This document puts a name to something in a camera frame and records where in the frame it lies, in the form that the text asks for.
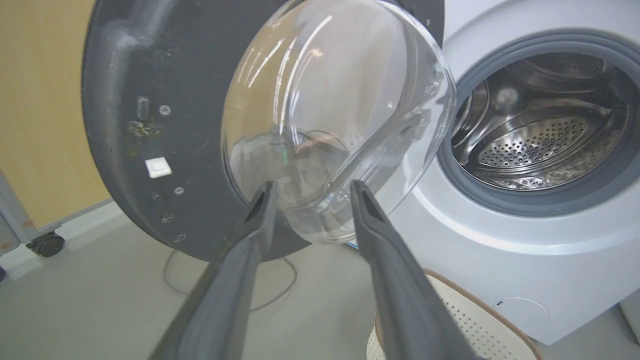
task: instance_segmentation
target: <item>washing machine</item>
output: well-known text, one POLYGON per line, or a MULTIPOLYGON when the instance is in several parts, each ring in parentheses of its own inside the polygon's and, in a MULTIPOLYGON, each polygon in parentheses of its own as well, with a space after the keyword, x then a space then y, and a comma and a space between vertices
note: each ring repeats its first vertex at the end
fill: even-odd
POLYGON ((381 21, 393 12, 388 28, 371 18, 362 22, 358 11, 297 7, 310 3, 321 2, 97 1, 83 65, 86 132, 107 188, 139 227, 215 261, 252 190, 277 177, 284 209, 265 260, 275 259, 309 241, 353 239, 343 185, 355 176, 368 181, 424 268, 543 343, 640 288, 640 3, 402 0, 367 8, 367 16, 381 21), (314 26, 300 23, 294 8, 314 26), (294 21, 280 20, 291 14, 294 21), (387 91, 360 89, 381 105, 368 107, 377 115, 367 115, 380 124, 345 130, 334 114, 323 113, 323 122, 314 111, 298 111, 296 126, 280 122, 286 116, 279 101, 289 109, 314 102, 331 108, 333 101, 350 106, 349 96, 316 92, 321 79, 279 75, 295 73, 298 63, 287 63, 292 51, 308 55, 299 57, 302 70, 314 69, 318 59, 340 67, 323 49, 341 44, 348 53, 358 44, 335 40, 346 28, 323 28, 338 18, 347 27, 366 24, 368 32, 357 28, 363 39, 378 41, 375 56, 362 57, 362 68, 377 75, 354 77, 362 70, 357 66, 341 67, 340 74, 387 91), (407 32, 422 28, 407 28, 413 21, 430 35, 407 32), (291 26, 307 40, 332 35, 316 48, 310 40, 296 43, 297 35, 260 35, 267 22, 291 26), (393 41, 388 29, 402 40, 393 41), (408 44, 418 49, 411 56, 408 44), (389 54, 386 63, 397 67, 377 67, 389 54), (399 73, 404 77, 384 77, 399 73), (301 84, 304 92, 289 91, 301 84), (282 98, 254 97, 262 85, 282 98), (421 99, 398 97, 420 87, 433 96, 420 111, 407 112, 408 126, 376 137, 387 129, 386 117, 421 99), (273 113, 249 106, 253 97, 273 113), (234 111, 237 116, 227 116, 234 111), (265 115, 274 121, 260 120, 265 115), (354 170, 341 183, 327 180, 347 174, 350 164, 354 170))
POLYGON ((390 218, 549 345, 640 287, 640 2, 445 9, 458 122, 390 218))

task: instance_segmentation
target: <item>washing machine panel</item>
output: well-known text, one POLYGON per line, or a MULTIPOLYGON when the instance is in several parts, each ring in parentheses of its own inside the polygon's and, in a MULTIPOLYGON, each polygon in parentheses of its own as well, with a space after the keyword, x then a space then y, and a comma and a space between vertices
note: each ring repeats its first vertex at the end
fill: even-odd
MULTIPOLYGON (((446 7, 443 50, 459 104, 494 72, 545 53, 596 56, 640 83, 638 2, 448 1, 446 7)), ((629 106, 631 122, 635 111, 629 106)), ((464 174, 449 142, 390 218, 422 266, 551 344, 640 288, 640 138, 635 129, 625 132, 624 150, 613 153, 628 157, 624 165, 612 160, 574 185, 508 196, 464 174)))

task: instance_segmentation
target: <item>screw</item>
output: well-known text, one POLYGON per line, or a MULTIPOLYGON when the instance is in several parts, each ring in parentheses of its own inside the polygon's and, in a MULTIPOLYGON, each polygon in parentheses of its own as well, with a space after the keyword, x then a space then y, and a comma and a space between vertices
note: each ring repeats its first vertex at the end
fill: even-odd
POLYGON ((168 105, 160 105, 160 114, 167 116, 171 113, 171 108, 168 105))

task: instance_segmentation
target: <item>wire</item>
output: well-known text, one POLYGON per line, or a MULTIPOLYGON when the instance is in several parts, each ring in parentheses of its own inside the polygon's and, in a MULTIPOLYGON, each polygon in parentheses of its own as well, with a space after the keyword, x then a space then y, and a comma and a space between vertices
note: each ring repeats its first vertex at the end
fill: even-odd
MULTIPOLYGON (((171 263, 171 260, 173 259, 173 256, 175 255, 176 252, 178 252, 178 251, 175 250, 175 249, 173 251, 171 251, 171 254, 169 254, 169 257, 166 259, 166 262, 164 263, 164 269, 162 271, 162 279, 163 279, 164 283, 169 287, 169 289, 171 289, 173 292, 175 292, 177 294, 180 294, 180 295, 183 295, 183 296, 186 296, 186 295, 189 295, 189 293, 186 292, 186 291, 182 291, 182 290, 176 288, 174 285, 172 285, 169 282, 169 279, 167 279, 167 276, 166 276, 167 270, 169 269, 169 264, 171 263)), ((264 309, 265 307, 267 307, 267 306, 273 304, 274 302, 280 300, 289 290, 291 290, 291 288, 293 287, 293 284, 295 284, 296 281, 298 280, 298 269, 296 268, 296 266, 293 265, 291 263, 291 261, 289 261, 289 259, 287 259, 286 256, 283 257, 283 258, 280 258, 280 260, 284 261, 285 263, 287 263, 291 267, 291 270, 293 271, 293 280, 291 280, 291 283, 284 290, 282 290, 281 293, 276 295, 276 297, 274 297, 273 299, 265 302, 264 304, 262 304, 260 306, 254 307, 253 309, 249 310, 249 313, 264 309)))
POLYGON ((305 135, 309 135, 309 133, 322 133, 322 134, 327 134, 327 135, 329 135, 330 137, 334 138, 334 139, 335 139, 335 141, 339 142, 339 143, 340 143, 340 145, 342 145, 342 147, 343 147, 345 150, 349 150, 349 148, 348 148, 348 147, 346 147, 346 146, 344 145, 344 143, 343 143, 342 141, 340 141, 340 139, 338 139, 338 138, 337 138, 335 135, 333 135, 333 134, 327 133, 326 131, 322 131, 322 130, 309 130, 309 131, 307 131, 307 133, 305 133, 305 135))
POLYGON ((167 273, 167 269, 169 269, 169 264, 171 263, 171 259, 173 259, 173 256, 175 255, 175 253, 178 252, 178 250, 173 250, 171 251, 171 254, 169 254, 169 257, 166 259, 166 262, 164 263, 164 269, 162 270, 162 280, 164 281, 164 283, 169 286, 169 289, 173 290, 174 293, 178 293, 180 295, 189 295, 188 292, 186 291, 182 291, 178 288, 176 288, 175 286, 173 286, 170 282, 169 279, 167 279, 166 277, 166 273, 167 273))

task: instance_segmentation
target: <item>laundry basket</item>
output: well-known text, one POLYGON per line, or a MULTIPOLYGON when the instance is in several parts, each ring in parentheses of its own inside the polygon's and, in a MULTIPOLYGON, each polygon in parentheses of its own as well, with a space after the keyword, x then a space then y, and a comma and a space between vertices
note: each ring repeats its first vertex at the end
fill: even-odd
MULTIPOLYGON (((542 360, 533 342, 492 308, 439 274, 425 270, 476 354, 486 360, 542 360)), ((386 360, 383 333, 376 317, 367 343, 367 360, 386 360)))

